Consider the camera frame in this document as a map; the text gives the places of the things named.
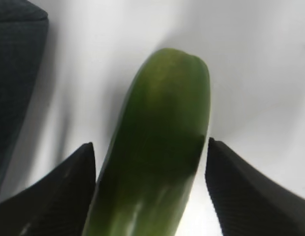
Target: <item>cucumber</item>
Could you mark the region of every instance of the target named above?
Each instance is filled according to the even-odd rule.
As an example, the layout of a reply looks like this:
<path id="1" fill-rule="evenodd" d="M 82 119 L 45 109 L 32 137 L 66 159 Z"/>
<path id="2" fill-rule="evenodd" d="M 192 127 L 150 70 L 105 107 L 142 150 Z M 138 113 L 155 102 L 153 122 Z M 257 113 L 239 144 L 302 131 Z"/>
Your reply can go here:
<path id="1" fill-rule="evenodd" d="M 85 236 L 173 236 L 204 146 L 210 81 L 201 59 L 165 48 L 135 76 L 102 167 Z"/>

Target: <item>white wall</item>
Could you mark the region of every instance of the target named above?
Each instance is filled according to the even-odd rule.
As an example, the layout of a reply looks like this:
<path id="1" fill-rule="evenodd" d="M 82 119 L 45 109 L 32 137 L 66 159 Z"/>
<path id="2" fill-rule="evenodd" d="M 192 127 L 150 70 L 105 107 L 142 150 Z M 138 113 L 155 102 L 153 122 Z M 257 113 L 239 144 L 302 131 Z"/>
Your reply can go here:
<path id="1" fill-rule="evenodd" d="M 305 0 L 32 2 L 49 13 L 50 33 L 1 201 L 85 142 L 99 171 L 134 74 L 163 46 L 208 64 L 211 136 L 305 197 Z M 178 235 L 220 235 L 204 168 Z"/>

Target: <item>black padded surface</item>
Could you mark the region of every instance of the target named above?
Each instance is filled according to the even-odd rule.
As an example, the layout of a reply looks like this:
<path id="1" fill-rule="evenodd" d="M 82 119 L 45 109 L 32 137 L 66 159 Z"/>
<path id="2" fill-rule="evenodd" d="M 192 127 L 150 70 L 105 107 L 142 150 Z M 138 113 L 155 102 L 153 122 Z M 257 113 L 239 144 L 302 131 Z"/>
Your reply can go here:
<path id="1" fill-rule="evenodd" d="M 0 22 L 45 20 L 48 14 L 27 0 L 0 0 Z"/>
<path id="2" fill-rule="evenodd" d="M 0 0 L 0 186 L 27 111 L 48 30 L 47 13 Z"/>
<path id="3" fill-rule="evenodd" d="M 95 188 L 92 144 L 0 204 L 0 236 L 81 236 Z"/>
<path id="4" fill-rule="evenodd" d="M 305 200 L 212 138 L 205 176 L 224 236 L 305 236 Z"/>

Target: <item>dark gray fabric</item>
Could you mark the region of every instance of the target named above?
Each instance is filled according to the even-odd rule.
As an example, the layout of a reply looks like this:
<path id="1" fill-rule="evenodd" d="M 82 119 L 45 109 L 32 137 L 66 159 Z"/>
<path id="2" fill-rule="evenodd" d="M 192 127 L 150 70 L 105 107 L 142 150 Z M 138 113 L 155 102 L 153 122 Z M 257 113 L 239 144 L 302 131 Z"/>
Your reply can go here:
<path id="1" fill-rule="evenodd" d="M 39 70 L 47 13 L 25 0 L 0 0 L 0 186 Z"/>
<path id="2" fill-rule="evenodd" d="M 305 236 L 305 200 L 212 138 L 205 177 L 224 236 Z"/>
<path id="3" fill-rule="evenodd" d="M 81 236 L 94 188 L 95 159 L 89 143 L 0 204 L 0 236 Z"/>

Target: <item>white surface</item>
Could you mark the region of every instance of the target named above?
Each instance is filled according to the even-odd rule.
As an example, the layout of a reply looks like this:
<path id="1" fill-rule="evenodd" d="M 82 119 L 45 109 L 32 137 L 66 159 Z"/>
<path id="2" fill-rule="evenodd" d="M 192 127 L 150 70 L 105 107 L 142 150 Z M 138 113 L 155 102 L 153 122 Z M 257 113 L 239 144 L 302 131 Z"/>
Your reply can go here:
<path id="1" fill-rule="evenodd" d="M 211 136 L 305 197 L 305 0 L 32 2 L 49 13 L 50 34 L 1 201 L 85 142 L 99 171 L 134 74 L 164 46 L 208 64 Z M 203 173 L 177 235 L 220 235 Z"/>

